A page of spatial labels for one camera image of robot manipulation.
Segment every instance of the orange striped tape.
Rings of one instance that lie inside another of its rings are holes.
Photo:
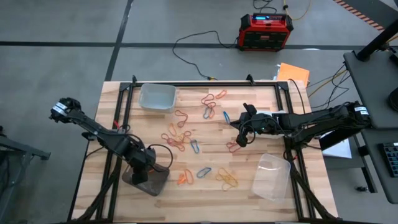
[[[351,7],[349,4],[345,3],[343,0],[333,0],[333,1],[335,3],[337,3],[337,4],[339,4],[340,6],[342,6],[343,8],[345,8],[350,13],[354,14],[356,17],[362,19],[364,22],[366,22],[370,26],[374,27],[378,31],[380,31],[380,32],[384,31],[383,26],[380,26],[377,22],[374,22],[373,20],[371,20],[370,18],[368,18],[367,16],[365,16],[364,14],[359,12],[358,10],[354,9],[353,7]]]

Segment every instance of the orange paper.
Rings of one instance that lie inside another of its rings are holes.
[[[310,78],[310,71],[304,68],[299,68],[293,65],[282,63],[280,65],[277,79],[288,80],[290,78],[293,80],[302,80],[304,86],[307,87],[308,79]]]

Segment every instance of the blue rubber band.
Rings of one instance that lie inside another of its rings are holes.
[[[225,111],[223,111],[223,114],[224,114],[226,123],[227,123],[227,124],[230,124],[231,120],[229,120],[228,113],[226,113]]]
[[[211,171],[211,167],[205,167],[197,173],[198,178],[204,178]]]
[[[205,119],[209,118],[209,116],[210,116],[210,113],[211,113],[211,110],[210,110],[209,114],[206,116],[208,109],[211,109],[211,108],[209,108],[209,107],[206,107],[206,109],[205,109],[205,113],[203,114],[203,118],[205,118]]]
[[[197,141],[196,139],[191,140],[191,147],[192,147],[193,151],[194,151],[196,154],[199,154],[200,150],[199,150],[199,146],[198,146],[198,141]]]

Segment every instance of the yellow cable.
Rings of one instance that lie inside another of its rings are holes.
[[[389,39],[389,40],[387,40],[387,42],[386,42],[386,43],[389,43],[389,42],[391,42],[391,41],[395,40],[396,38],[398,38],[398,35],[397,35],[397,36],[395,36],[395,37],[393,37],[393,38],[391,38],[391,39]]]
[[[308,4],[308,7],[307,7],[307,10],[304,12],[304,14],[302,15],[302,16],[300,16],[299,18],[293,18],[290,14],[289,14],[289,11],[287,10],[287,8],[285,9],[286,10],[286,14],[288,14],[289,16],[290,16],[290,18],[292,18],[292,20],[299,20],[299,19],[301,19],[301,18],[303,18],[305,15],[306,15],[306,13],[308,12],[308,10],[310,10],[310,8],[311,8],[311,3],[312,3],[312,0],[310,0],[310,3]]]
[[[343,71],[337,73],[331,80],[325,82],[324,84],[320,85],[315,91],[313,91],[311,94],[309,94],[308,97],[311,97],[314,93],[316,93],[320,88],[324,87],[326,84],[330,83],[332,80],[334,80],[335,78],[339,77],[340,75],[342,75],[343,73],[345,73],[347,71],[347,69],[344,69]]]

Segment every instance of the keyboard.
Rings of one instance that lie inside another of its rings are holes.
[[[398,177],[398,142],[382,143],[379,148],[391,177]]]

